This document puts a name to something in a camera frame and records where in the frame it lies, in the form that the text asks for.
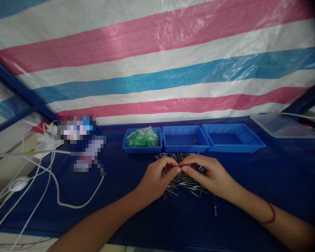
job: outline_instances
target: hand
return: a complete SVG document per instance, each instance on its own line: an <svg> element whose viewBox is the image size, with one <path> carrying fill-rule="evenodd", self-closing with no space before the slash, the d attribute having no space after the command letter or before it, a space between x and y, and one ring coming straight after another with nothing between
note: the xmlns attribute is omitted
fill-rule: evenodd
<svg viewBox="0 0 315 252"><path fill-rule="evenodd" d="M205 167L208 170L206 175L194 170L191 167L193 164ZM228 201L232 201L236 192L242 188L215 158L190 154L182 160L180 166L182 171L210 192Z"/></svg>
<svg viewBox="0 0 315 252"><path fill-rule="evenodd" d="M165 166L169 171L162 177L162 170ZM179 164L173 158L163 157L148 166L136 191L140 194L141 199L147 200L147 203L150 204L161 197L173 178L180 172Z"/></svg>

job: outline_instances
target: forearm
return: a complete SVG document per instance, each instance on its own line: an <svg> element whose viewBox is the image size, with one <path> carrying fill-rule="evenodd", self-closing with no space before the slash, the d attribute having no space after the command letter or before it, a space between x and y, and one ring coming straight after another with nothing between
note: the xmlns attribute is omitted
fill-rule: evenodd
<svg viewBox="0 0 315 252"><path fill-rule="evenodd" d="M257 195L238 188L237 194L229 201L243 209L260 223L269 221L273 212L268 203ZM292 251L309 251L315 242L315 228L284 210L272 205L276 218L273 223L263 226Z"/></svg>
<svg viewBox="0 0 315 252"><path fill-rule="evenodd" d="M82 220L48 251L99 252L125 221L149 204L149 201L134 190Z"/></svg>

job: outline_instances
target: red string bracelet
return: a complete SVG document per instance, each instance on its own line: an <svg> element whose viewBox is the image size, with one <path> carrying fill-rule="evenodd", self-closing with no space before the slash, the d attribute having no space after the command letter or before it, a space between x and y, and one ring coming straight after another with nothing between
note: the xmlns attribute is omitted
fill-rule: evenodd
<svg viewBox="0 0 315 252"><path fill-rule="evenodd" d="M266 201L266 202L267 202L267 204L269 205L269 207L270 207L271 210L272 210L273 217L272 217L272 219L270 219L269 221L260 222L260 224L271 224L271 223L273 223L273 222L275 221L275 217L277 216L276 213L275 213L274 207L272 207L272 205L271 205L268 201Z"/></svg>

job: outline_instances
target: green plastic parts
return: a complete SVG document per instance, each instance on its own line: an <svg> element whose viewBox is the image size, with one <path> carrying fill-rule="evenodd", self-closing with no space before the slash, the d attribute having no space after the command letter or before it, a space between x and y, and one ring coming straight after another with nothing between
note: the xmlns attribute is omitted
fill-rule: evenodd
<svg viewBox="0 0 315 252"><path fill-rule="evenodd" d="M154 132L152 126L137 129L126 138L128 147L159 146L159 136Z"/></svg>

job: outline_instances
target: blue plastic tray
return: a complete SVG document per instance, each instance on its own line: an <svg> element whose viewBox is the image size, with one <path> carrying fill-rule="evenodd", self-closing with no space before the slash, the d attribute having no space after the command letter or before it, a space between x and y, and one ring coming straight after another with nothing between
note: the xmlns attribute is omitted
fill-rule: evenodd
<svg viewBox="0 0 315 252"><path fill-rule="evenodd" d="M162 127L165 152L205 152L209 147L207 138L199 126ZM195 145L193 135L198 143Z"/></svg>
<svg viewBox="0 0 315 252"><path fill-rule="evenodd" d="M129 153L162 153L162 133L161 128L153 128L154 132L159 136L159 146L151 146L151 147L128 147L126 145L126 138L129 134L131 134L133 131L139 130L142 128L135 128L135 129L128 129L126 131L124 141L122 143L122 148L126 151L127 154Z"/></svg>
<svg viewBox="0 0 315 252"><path fill-rule="evenodd" d="M209 152L253 153L266 144L245 124L203 124Z"/></svg>

